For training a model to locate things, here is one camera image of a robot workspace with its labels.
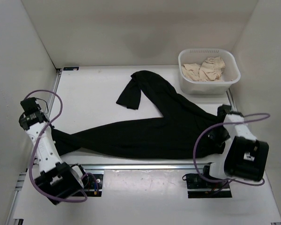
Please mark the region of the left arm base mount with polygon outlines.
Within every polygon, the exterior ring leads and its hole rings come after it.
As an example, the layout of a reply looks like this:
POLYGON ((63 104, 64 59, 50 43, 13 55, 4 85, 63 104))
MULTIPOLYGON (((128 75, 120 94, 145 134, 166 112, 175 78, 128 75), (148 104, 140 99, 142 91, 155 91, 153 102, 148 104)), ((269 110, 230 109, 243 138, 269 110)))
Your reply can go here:
POLYGON ((101 197, 103 191, 103 182, 104 182, 104 172, 98 170, 85 170, 82 167, 77 165, 72 166, 75 172, 78 173, 79 177, 82 177, 84 174, 88 173, 87 176, 82 178, 84 185, 83 191, 87 197, 101 197))

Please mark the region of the black trousers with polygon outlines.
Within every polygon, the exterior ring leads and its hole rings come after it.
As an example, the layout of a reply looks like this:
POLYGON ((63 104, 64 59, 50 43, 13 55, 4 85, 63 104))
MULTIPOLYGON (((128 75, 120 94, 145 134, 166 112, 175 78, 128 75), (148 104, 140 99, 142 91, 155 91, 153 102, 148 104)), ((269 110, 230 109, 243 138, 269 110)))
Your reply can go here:
POLYGON ((220 153, 207 136, 217 124, 217 115, 205 112, 160 75, 146 70, 132 74, 117 104, 136 110, 142 94, 157 107, 160 118, 120 121, 74 134, 53 129, 59 155, 80 148, 133 159, 191 159, 220 153))

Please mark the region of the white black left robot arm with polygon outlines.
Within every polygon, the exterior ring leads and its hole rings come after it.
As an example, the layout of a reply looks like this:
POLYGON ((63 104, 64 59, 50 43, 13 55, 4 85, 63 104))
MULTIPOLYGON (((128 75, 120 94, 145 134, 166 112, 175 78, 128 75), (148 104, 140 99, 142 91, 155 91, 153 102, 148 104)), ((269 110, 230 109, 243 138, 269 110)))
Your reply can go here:
POLYGON ((33 187, 46 196, 54 205, 60 202, 81 203, 83 200, 70 199, 81 192, 89 182, 89 176, 80 164, 72 166, 64 162, 56 149, 52 138, 50 121, 35 97, 28 97, 20 102, 24 113, 19 118, 20 126, 31 139, 34 149, 32 161, 37 157, 40 175, 29 177, 33 187))

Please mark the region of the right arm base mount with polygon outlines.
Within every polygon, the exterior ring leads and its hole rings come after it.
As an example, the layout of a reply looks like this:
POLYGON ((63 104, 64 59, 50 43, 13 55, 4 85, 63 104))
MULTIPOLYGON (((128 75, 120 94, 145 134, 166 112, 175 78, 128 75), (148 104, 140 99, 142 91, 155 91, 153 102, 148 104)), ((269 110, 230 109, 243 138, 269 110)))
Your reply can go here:
POLYGON ((197 173, 187 173, 182 177, 182 180, 186 182, 188 199, 232 198, 227 182, 207 182, 197 173))

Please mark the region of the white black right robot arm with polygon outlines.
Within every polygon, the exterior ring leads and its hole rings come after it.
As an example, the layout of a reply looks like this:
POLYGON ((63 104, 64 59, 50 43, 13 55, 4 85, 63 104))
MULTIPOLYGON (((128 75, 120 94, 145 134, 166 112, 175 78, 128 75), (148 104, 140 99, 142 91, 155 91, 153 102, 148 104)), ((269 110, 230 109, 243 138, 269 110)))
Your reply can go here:
POLYGON ((217 109, 219 122, 211 129, 208 138, 220 147, 220 157, 204 166, 201 183, 212 187, 219 180, 241 178, 259 182, 263 178, 269 145, 259 141, 245 124, 245 117, 229 105, 217 109))

